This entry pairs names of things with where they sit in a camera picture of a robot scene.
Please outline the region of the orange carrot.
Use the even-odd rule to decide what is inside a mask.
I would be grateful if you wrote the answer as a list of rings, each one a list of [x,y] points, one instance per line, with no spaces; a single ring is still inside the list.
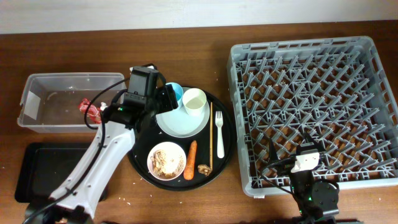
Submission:
[[[185,180],[192,180],[195,173],[195,157],[197,152],[197,142],[193,141],[190,145],[190,149],[187,156],[186,166],[183,172]]]

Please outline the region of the light blue cup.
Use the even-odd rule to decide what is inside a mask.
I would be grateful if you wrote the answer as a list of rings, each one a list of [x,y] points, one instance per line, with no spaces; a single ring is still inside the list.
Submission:
[[[183,88],[178,83],[175,83],[175,82],[169,82],[167,84],[172,86],[172,88],[175,92],[176,99],[177,99],[178,108],[181,108],[183,105],[183,103],[182,103]]]

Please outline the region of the white tissue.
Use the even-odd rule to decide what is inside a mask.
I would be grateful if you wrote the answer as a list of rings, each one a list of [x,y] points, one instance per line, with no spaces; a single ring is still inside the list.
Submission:
[[[104,111],[107,108],[107,104],[105,102],[101,102],[100,110]]]

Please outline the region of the clear plastic waste bin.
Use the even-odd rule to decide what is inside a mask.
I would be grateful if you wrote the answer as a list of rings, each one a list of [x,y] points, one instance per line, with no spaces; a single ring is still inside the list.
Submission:
[[[17,123],[37,133],[92,133],[79,105],[124,79],[121,73],[36,73],[27,78]]]

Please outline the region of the grey round plate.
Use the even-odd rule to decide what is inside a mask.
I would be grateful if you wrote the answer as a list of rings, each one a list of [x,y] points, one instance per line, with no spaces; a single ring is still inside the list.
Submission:
[[[183,93],[190,88],[184,87]],[[207,124],[210,118],[210,104],[207,101],[199,116],[190,116],[184,106],[170,112],[161,113],[156,116],[160,129],[176,138],[188,138],[198,134]]]

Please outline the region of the red snack wrapper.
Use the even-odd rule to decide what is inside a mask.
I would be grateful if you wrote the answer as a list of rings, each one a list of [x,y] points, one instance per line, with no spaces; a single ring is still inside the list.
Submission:
[[[78,106],[79,110],[84,114],[90,103],[91,101],[87,98],[82,99],[81,103]],[[87,117],[89,117],[89,119],[91,119],[95,124],[100,124],[100,109],[94,105],[91,105],[88,109]]]

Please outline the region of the wooden chopstick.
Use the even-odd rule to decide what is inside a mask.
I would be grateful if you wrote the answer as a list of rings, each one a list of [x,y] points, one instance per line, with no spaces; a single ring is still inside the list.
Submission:
[[[210,103],[210,143],[209,143],[209,163],[210,169],[213,170],[213,102]]]

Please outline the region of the black rectangular tray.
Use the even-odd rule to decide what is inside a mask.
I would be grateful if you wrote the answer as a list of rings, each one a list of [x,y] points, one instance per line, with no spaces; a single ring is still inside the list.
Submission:
[[[14,198],[48,198],[66,180],[89,147],[87,142],[34,142],[25,149]]]

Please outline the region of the brown mushroom piece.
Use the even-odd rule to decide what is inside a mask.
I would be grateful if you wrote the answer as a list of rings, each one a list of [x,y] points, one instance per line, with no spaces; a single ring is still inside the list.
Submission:
[[[206,164],[200,164],[198,165],[198,172],[207,177],[211,174],[212,168],[207,166]]]

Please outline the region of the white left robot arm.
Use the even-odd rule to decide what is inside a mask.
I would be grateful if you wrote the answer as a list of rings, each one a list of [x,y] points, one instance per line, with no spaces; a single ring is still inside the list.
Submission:
[[[100,112],[101,125],[76,167],[47,200],[31,202],[25,223],[92,223],[105,187],[156,115],[177,108],[175,92],[153,64],[135,66],[129,86]]]

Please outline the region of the round black serving tray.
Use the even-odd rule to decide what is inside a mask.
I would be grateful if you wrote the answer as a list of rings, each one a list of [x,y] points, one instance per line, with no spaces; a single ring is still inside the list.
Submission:
[[[164,133],[158,124],[153,128],[145,131],[144,137],[140,138],[135,143],[133,149],[128,152],[127,156],[133,168],[139,173],[139,175],[151,183],[152,185],[171,191],[185,191],[197,189],[211,182],[217,178],[224,168],[227,166],[229,160],[233,155],[233,150],[236,146],[236,127],[234,120],[228,113],[227,108],[217,97],[206,92],[207,101],[209,104],[213,102],[213,111],[221,111],[223,114],[223,142],[224,142],[224,158],[220,159],[216,155],[216,142],[217,142],[217,127],[213,128],[213,170],[209,176],[205,176],[195,169],[194,177],[192,180],[185,180],[183,175],[178,176],[176,179],[164,181],[156,179],[152,174],[149,173],[147,168],[147,157],[151,149],[162,142],[174,142],[178,144],[186,154],[189,152],[189,147],[193,141],[198,144],[197,154],[195,157],[195,165],[209,164],[209,143],[210,143],[210,124],[208,124],[196,135],[188,138],[176,138],[169,136]]]

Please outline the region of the pink bowl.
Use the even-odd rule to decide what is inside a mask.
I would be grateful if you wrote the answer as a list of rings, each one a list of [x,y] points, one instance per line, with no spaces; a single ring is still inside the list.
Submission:
[[[156,179],[169,181],[183,173],[187,163],[185,151],[174,142],[154,146],[147,157],[149,173]]]

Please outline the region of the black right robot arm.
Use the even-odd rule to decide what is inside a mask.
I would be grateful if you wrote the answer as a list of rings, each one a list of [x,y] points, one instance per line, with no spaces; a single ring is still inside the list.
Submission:
[[[339,213],[339,185],[328,179],[315,179],[313,171],[325,158],[326,150],[309,133],[304,133],[304,143],[296,152],[285,159],[279,159],[273,141],[269,141],[268,168],[274,168],[280,176],[290,179],[290,194],[296,201],[300,216],[294,223],[336,223]]]

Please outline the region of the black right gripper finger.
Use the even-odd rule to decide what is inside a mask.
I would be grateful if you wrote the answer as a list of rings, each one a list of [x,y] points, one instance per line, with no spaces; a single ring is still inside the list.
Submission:
[[[269,161],[275,162],[277,160],[277,153],[272,139],[269,139]]]
[[[304,139],[305,139],[305,145],[306,146],[313,146],[314,148],[319,148],[320,144],[317,143],[308,132],[304,132],[303,134]]]

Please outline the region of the rice and peanut shells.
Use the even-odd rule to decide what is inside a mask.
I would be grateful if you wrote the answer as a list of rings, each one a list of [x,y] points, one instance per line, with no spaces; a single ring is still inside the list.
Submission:
[[[185,168],[185,159],[176,152],[159,149],[151,156],[152,172],[155,177],[172,179],[179,176]]]

